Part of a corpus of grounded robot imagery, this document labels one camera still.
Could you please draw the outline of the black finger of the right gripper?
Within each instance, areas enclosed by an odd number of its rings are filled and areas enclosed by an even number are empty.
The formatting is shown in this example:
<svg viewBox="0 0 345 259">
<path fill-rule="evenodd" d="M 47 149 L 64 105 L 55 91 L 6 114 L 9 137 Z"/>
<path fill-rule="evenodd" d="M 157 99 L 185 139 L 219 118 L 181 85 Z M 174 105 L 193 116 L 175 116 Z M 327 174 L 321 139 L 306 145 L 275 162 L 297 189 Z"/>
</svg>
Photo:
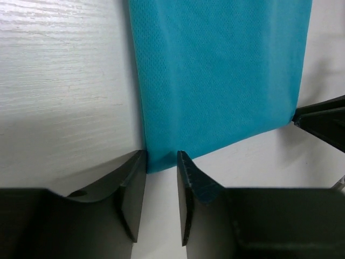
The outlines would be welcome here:
<svg viewBox="0 0 345 259">
<path fill-rule="evenodd" d="M 294 125 L 344 151 L 344 96 L 297 108 Z"/>
</svg>

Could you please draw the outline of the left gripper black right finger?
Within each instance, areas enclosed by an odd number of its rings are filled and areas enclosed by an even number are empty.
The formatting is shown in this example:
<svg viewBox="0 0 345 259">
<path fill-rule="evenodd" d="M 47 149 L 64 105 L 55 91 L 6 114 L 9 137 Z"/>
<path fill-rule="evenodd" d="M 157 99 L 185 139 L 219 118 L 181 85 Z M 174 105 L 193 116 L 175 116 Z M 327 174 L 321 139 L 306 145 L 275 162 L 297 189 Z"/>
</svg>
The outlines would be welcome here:
<svg viewBox="0 0 345 259">
<path fill-rule="evenodd" d="M 226 188 L 177 153 L 188 258 L 344 258 L 344 194 L 328 188 Z"/>
</svg>

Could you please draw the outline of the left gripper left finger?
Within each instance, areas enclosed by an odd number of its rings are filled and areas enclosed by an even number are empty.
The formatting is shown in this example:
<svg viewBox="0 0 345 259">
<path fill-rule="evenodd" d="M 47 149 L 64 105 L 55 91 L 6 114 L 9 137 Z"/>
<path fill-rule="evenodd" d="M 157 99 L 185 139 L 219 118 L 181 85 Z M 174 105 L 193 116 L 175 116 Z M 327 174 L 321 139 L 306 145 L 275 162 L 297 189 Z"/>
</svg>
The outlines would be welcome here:
<svg viewBox="0 0 345 259">
<path fill-rule="evenodd" d="M 130 258 L 137 242 L 147 153 L 68 196 L 1 189 L 1 258 Z"/>
</svg>

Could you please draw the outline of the teal t shirt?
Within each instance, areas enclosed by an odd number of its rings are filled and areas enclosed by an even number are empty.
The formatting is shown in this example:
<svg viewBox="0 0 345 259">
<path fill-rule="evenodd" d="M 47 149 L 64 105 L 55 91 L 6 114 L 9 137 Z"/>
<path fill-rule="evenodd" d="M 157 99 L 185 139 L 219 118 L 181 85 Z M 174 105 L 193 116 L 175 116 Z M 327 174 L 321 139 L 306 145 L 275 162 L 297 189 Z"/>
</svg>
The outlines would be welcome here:
<svg viewBox="0 0 345 259">
<path fill-rule="evenodd" d="M 311 1 L 129 1 L 148 172 L 287 125 Z"/>
</svg>

